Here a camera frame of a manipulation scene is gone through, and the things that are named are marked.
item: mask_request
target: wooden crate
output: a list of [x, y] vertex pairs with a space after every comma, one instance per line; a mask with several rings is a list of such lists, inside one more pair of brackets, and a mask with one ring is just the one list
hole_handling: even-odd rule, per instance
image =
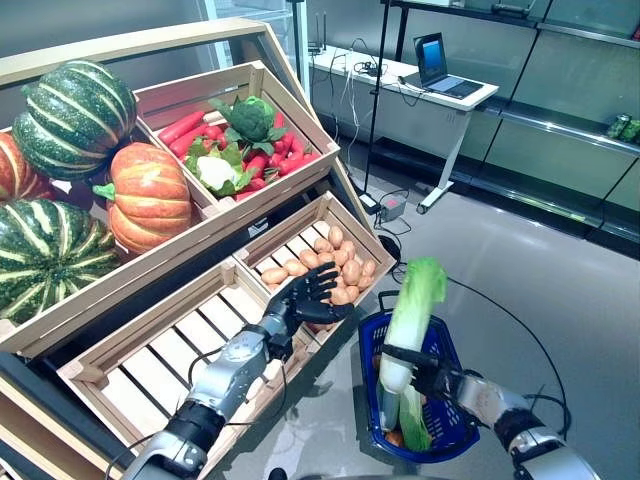
[[[182, 404], [189, 364], [260, 321], [269, 294], [229, 258], [169, 295], [58, 370], [60, 377], [125, 444], [161, 430]], [[285, 365], [293, 378], [309, 360], [311, 338], [300, 330]], [[232, 422], [251, 422], [282, 389], [280, 361], [273, 361], [249, 390]], [[199, 362], [194, 378], [205, 368]], [[208, 471], [247, 427], [225, 427], [209, 452]]]
[[[157, 140], [145, 133], [145, 130], [146, 127], [141, 128], [138, 122], [131, 134], [131, 141], [158, 146]], [[2, 131], [11, 133], [10, 128]], [[108, 182], [105, 172], [93, 177], [92, 181], [97, 184]], [[198, 195], [199, 183], [195, 182], [193, 177], [186, 177], [186, 181], [191, 194], [191, 228], [193, 229], [194, 226], [200, 224], [203, 220], [215, 217], [214, 212], [217, 212], [217, 210], [207, 199]], [[56, 200], [76, 205], [88, 211], [91, 216], [102, 221], [105, 225], [107, 224], [105, 201], [95, 196], [91, 192], [89, 185], [82, 181], [68, 182], [53, 180], [51, 183], [56, 190]], [[189, 231], [190, 230], [187, 230], [187, 232], [181, 235], [189, 235]], [[116, 301], [109, 302], [112, 295], [117, 294], [131, 284], [144, 286], [144, 284], [150, 283], [156, 278], [150, 276], [147, 281], [141, 281], [142, 279], [140, 277], [145, 273], [145, 270], [142, 270], [140, 267], [144, 265], [143, 268], [149, 271], [156, 266], [161, 266], [168, 259], [175, 256], [176, 250], [173, 248], [174, 240], [175, 239], [171, 239], [142, 256], [130, 253], [125, 247], [116, 242], [116, 248], [123, 263], [119, 268], [85, 286], [75, 294], [51, 306], [21, 325], [16, 326], [7, 319], [0, 319], [0, 350], [20, 353], [26, 357], [34, 357], [40, 354], [55, 342], [64, 338], [65, 335], [72, 333], [77, 327], [82, 326], [91, 316], [95, 317], [102, 311], [113, 306]], [[158, 272], [158, 276], [166, 273], [166, 271], [167, 270]], [[102, 305], [103, 308], [94, 308], [96, 305], [93, 302]], [[83, 315], [86, 320], [74, 321], [74, 318], [78, 315]], [[63, 326], [67, 321], [71, 323], [68, 326]]]
[[257, 219], [259, 207], [277, 206], [284, 199], [302, 192], [306, 186], [327, 175], [338, 155], [338, 145], [260, 61], [143, 88], [134, 94], [138, 99], [138, 115], [148, 127], [148, 133], [156, 139], [167, 125], [196, 110], [208, 112], [205, 120], [211, 124], [223, 122], [222, 116], [213, 111], [209, 103], [213, 98], [232, 104], [236, 97], [261, 97], [276, 111], [282, 112], [287, 128], [320, 154], [316, 161], [240, 202], [231, 197], [216, 199], [184, 169], [185, 174], [200, 187], [198, 199], [213, 204], [217, 210], [233, 209], [238, 219]]
[[[329, 228], [332, 226], [340, 227], [344, 233], [344, 239], [354, 243], [357, 260], [372, 259], [376, 264], [373, 283], [360, 293], [354, 302], [358, 305], [378, 280], [393, 267], [395, 260], [382, 247], [378, 239], [353, 218], [331, 192], [326, 192], [301, 208], [281, 224], [237, 251], [234, 256], [247, 268], [255, 281], [272, 294], [275, 292], [269, 291], [260, 278], [262, 272], [269, 268], [280, 267], [291, 258], [298, 258], [302, 250], [313, 249], [315, 240], [318, 237], [327, 238]], [[338, 325], [336, 324], [328, 331], [321, 330], [317, 333], [309, 327], [306, 328], [316, 345], [322, 345]]]

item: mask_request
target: pumpkin stem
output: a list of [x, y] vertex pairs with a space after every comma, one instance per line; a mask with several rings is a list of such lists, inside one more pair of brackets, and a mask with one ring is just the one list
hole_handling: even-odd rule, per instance
[[94, 185], [91, 190], [100, 197], [104, 197], [112, 202], [116, 201], [116, 187], [113, 183], [109, 183], [107, 185]]

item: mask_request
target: blue shopping basket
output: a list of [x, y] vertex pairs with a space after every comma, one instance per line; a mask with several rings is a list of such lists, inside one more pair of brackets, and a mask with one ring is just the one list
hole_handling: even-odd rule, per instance
[[[397, 295], [397, 290], [381, 292], [378, 295], [380, 312], [367, 317], [358, 327], [360, 362], [369, 401], [368, 417], [372, 441], [374, 445], [392, 455], [415, 463], [437, 463], [450, 460], [465, 452], [478, 441], [480, 435], [478, 429], [470, 425], [470, 416], [449, 400], [428, 398], [423, 407], [424, 423], [433, 439], [429, 450], [413, 452], [397, 447], [384, 438], [385, 432], [380, 425], [380, 409], [376, 395], [378, 372], [373, 367], [373, 357], [381, 353], [384, 337], [391, 321], [392, 309], [385, 309], [382, 299]], [[431, 316], [422, 351], [447, 359], [453, 366], [461, 369], [449, 330], [444, 321], [435, 316]]]

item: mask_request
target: laptop screen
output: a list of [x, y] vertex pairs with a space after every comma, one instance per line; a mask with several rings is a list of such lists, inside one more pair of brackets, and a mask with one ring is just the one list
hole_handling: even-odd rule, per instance
[[415, 39], [420, 81], [424, 86], [447, 75], [442, 34], [434, 33]]
[[434, 40], [422, 45], [424, 55], [424, 69], [428, 77], [435, 77], [442, 72], [442, 53], [440, 52], [440, 42]]

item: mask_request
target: orange pumpkin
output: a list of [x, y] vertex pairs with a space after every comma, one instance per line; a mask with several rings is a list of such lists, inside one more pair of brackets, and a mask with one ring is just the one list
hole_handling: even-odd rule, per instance
[[0, 132], [0, 202], [21, 198], [54, 200], [55, 195], [49, 179], [31, 168], [13, 137]]
[[113, 158], [111, 179], [93, 191], [110, 200], [109, 227], [130, 251], [144, 253], [190, 227], [189, 188], [170, 154], [132, 143]]

